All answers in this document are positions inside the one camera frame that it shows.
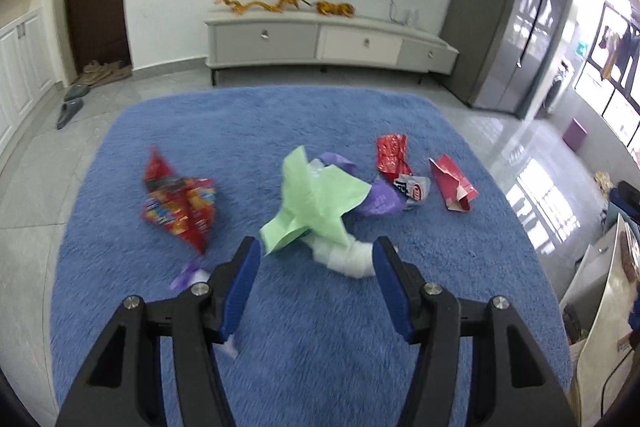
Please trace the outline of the green paper sheet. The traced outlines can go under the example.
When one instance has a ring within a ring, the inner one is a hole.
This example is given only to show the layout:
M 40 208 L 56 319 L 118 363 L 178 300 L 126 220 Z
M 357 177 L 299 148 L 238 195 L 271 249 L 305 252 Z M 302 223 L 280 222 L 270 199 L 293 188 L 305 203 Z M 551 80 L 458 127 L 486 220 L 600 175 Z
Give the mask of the green paper sheet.
M 283 159 L 281 171 L 280 209 L 260 229 L 265 253 L 280 251 L 308 232 L 348 247 L 343 216 L 364 202 L 371 184 L 337 166 L 309 161 L 303 146 Z

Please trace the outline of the white wall cabinets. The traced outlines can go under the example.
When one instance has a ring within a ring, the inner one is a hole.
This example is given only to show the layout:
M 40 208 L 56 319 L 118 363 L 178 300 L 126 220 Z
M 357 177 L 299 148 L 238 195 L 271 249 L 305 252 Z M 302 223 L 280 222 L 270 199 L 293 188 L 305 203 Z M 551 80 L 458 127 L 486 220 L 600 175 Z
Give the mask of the white wall cabinets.
M 1 0 L 1 148 L 55 83 L 41 0 Z

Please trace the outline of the brown door mat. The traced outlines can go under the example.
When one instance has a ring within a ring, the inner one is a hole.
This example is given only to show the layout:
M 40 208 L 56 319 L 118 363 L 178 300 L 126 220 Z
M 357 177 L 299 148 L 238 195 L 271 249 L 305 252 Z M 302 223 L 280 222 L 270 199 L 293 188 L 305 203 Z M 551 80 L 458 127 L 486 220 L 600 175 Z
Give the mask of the brown door mat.
M 84 67 L 78 82 L 89 88 L 96 88 L 129 78 L 131 73 L 131 66 L 124 65 L 121 61 L 107 64 L 93 61 Z

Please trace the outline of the white grey TV cabinet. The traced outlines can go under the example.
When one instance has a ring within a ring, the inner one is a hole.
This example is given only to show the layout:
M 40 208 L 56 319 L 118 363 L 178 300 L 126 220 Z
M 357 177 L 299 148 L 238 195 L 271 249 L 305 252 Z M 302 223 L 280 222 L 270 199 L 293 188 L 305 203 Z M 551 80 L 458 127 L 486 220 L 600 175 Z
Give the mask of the white grey TV cabinet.
M 206 65 L 354 66 L 449 75 L 459 51 L 421 29 L 367 17 L 307 12 L 213 12 Z

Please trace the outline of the silver printed snack bag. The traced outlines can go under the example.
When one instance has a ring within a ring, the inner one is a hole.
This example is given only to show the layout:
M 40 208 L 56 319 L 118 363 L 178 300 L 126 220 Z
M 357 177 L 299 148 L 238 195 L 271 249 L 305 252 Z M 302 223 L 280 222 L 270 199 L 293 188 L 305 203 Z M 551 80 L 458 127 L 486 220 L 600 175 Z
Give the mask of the silver printed snack bag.
M 431 179 L 427 176 L 400 174 L 394 180 L 394 187 L 405 196 L 408 206 L 422 205 L 430 193 Z

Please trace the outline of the grey slippers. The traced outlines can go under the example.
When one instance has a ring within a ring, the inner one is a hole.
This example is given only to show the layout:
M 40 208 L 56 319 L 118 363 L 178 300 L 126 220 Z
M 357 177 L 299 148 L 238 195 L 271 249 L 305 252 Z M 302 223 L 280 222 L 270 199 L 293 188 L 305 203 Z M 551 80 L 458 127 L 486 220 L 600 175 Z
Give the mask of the grey slippers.
M 63 98 L 56 129 L 62 130 L 84 107 L 84 98 L 91 88 L 85 84 L 74 84 L 68 89 Z

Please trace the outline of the small purple wrapper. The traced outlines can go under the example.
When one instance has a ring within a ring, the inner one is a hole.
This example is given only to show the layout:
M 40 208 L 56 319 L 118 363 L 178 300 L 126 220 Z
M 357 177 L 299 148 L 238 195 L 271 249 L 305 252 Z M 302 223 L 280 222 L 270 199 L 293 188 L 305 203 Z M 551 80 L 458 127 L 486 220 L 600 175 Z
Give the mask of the small purple wrapper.
M 175 294 L 189 289 L 193 284 L 206 283 L 210 277 L 210 273 L 201 267 L 198 261 L 187 263 L 180 273 L 170 283 L 170 290 Z

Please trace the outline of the purple plastic bag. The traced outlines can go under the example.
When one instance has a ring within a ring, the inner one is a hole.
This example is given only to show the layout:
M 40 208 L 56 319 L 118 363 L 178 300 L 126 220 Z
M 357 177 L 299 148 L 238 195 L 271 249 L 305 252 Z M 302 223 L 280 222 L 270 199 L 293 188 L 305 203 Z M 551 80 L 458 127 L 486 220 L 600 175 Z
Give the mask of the purple plastic bag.
M 351 176 L 356 176 L 357 166 L 346 157 L 333 153 L 324 152 L 319 156 L 319 160 L 325 166 L 336 166 Z M 406 199 L 400 193 L 381 178 L 376 178 L 372 183 L 369 193 L 363 202 L 354 211 L 363 217 L 387 216 L 404 211 Z

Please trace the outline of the grey double-door refrigerator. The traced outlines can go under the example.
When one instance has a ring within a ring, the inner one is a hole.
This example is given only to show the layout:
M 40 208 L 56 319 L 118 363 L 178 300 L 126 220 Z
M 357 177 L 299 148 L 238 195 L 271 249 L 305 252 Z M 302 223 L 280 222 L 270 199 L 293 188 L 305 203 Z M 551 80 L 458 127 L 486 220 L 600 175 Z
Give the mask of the grey double-door refrigerator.
M 523 118 L 565 0 L 450 0 L 440 36 L 459 51 L 442 84 L 461 102 Z

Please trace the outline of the golden dragon figurine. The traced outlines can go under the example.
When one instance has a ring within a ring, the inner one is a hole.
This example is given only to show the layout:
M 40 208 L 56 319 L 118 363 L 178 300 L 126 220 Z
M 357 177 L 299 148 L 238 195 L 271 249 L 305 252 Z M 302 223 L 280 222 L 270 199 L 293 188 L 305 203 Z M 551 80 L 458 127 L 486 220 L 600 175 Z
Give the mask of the golden dragon figurine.
M 299 10 L 300 6 L 311 6 L 311 3 L 307 0 L 277 0 L 276 3 L 268 3 L 262 0 L 252 0 L 243 3 L 239 0 L 214 0 L 216 5 L 225 5 L 230 11 L 236 15 L 242 15 L 251 9 L 262 9 L 269 13 L 283 13 L 286 8 L 292 6 L 294 9 Z

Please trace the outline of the white washing machine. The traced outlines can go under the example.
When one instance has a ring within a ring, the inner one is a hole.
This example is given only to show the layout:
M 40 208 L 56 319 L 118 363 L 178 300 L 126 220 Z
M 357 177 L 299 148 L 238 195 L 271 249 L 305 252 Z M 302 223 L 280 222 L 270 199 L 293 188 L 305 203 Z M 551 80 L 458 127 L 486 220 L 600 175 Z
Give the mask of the white washing machine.
M 553 105 L 556 100 L 559 98 L 560 93 L 563 89 L 565 81 L 570 78 L 570 74 L 573 72 L 573 66 L 570 62 L 562 60 L 558 70 L 556 71 L 551 87 L 544 98 L 544 103 L 542 103 L 542 108 L 544 109 L 544 113 L 550 114 L 552 112 Z

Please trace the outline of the red snack chip bag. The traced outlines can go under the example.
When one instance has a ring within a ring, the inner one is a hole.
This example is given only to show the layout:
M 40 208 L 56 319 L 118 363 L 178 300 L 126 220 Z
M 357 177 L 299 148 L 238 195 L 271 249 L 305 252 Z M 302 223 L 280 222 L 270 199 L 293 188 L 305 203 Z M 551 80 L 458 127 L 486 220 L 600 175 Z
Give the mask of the red snack chip bag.
M 182 239 L 204 256 L 216 215 L 215 182 L 179 176 L 157 147 L 150 150 L 142 181 L 146 191 L 142 219 Z

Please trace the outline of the red paper box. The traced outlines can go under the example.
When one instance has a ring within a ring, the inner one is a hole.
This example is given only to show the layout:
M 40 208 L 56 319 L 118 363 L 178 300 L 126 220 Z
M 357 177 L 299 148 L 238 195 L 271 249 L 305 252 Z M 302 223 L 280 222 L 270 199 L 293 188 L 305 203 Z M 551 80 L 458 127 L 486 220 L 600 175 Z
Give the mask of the red paper box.
M 469 212 L 478 191 L 446 154 L 430 159 L 432 176 L 449 211 Z

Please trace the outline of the red foil wrapper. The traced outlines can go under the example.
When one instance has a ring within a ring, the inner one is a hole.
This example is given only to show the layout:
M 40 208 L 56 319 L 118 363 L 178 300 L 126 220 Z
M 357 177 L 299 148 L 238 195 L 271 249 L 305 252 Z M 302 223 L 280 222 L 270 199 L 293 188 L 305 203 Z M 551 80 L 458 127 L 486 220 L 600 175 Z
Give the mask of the red foil wrapper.
M 405 134 L 386 134 L 376 139 L 376 165 L 387 182 L 394 183 L 402 174 L 412 175 L 407 161 L 407 145 Z

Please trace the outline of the blue shaggy rug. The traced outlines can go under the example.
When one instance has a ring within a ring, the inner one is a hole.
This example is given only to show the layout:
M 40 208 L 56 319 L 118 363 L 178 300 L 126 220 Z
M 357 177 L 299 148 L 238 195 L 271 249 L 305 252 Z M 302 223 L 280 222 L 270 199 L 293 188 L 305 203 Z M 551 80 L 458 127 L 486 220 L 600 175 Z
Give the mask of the blue shaggy rug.
M 363 180 L 376 169 L 376 140 L 399 133 L 408 161 L 451 157 L 477 189 L 467 213 L 437 191 L 396 215 L 345 218 L 361 242 L 389 237 L 401 259 L 454 295 L 514 304 L 556 378 L 572 377 L 558 302 L 509 202 L 462 136 L 427 98 L 328 87 L 191 92 L 126 108 L 96 153 L 68 220 L 52 295 L 54 392 L 64 399 L 108 319 L 127 296 L 170 296 L 192 254 L 145 222 L 143 170 L 152 147 L 183 176 L 214 180 L 217 212 L 206 269 L 257 235 L 281 205 L 283 159 L 334 152 Z M 235 337 L 236 358 L 218 355 L 241 426 L 391 426 L 408 390 L 416 348 L 395 332 L 373 279 L 354 280 L 315 262 L 300 242 L 260 262 Z

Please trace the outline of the white marble table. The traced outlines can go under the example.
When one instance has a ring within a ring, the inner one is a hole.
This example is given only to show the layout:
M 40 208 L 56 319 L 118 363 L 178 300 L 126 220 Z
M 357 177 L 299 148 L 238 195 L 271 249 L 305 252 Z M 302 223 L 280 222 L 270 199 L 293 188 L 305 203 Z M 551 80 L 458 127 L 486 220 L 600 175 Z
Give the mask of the white marble table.
M 630 226 L 618 217 L 587 248 L 560 301 L 560 310 L 577 321 L 579 339 L 570 345 L 570 404 L 581 426 L 597 425 L 603 418 L 631 367 L 628 317 L 638 283 L 628 279 L 623 257 L 633 240 Z

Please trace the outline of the white plastic bag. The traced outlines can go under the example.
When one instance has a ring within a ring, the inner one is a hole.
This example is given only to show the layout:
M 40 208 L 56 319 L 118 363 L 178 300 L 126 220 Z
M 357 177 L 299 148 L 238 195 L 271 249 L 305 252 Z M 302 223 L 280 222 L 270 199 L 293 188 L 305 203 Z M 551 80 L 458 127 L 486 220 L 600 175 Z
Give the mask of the white plastic bag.
M 352 279 L 375 276 L 372 261 L 373 245 L 371 243 L 357 241 L 351 235 L 348 236 L 346 247 L 316 234 L 305 236 L 303 241 L 310 248 L 314 261 L 330 271 Z

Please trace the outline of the purple stool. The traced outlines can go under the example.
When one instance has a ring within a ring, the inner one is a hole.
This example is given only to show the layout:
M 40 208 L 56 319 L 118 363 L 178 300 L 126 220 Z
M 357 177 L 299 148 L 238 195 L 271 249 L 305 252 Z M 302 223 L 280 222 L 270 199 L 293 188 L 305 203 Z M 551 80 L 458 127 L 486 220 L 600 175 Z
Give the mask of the purple stool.
M 587 136 L 588 130 L 577 119 L 572 119 L 564 131 L 562 139 L 574 153 L 577 153 L 585 143 Z

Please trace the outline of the hanging laundry clothes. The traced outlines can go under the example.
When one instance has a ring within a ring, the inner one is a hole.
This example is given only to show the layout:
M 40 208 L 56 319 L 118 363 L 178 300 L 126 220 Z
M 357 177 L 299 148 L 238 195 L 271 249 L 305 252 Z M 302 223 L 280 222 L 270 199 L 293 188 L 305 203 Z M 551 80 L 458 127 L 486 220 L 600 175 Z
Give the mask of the hanging laundry clothes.
M 633 24 L 628 24 L 623 35 L 620 36 L 606 26 L 599 46 L 608 52 L 608 57 L 601 69 L 601 78 L 611 80 L 614 69 L 617 69 L 618 79 L 622 80 L 629 62 L 639 49 L 639 29 Z

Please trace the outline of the golden tiger figurine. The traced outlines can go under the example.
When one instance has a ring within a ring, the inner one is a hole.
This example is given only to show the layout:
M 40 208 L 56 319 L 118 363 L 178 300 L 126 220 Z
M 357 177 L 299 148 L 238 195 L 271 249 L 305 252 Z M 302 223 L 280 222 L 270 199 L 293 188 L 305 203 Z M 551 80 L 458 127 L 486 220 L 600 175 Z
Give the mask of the golden tiger figurine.
M 355 8 L 349 3 L 333 3 L 326 0 L 314 2 L 317 13 L 323 16 L 354 17 Z

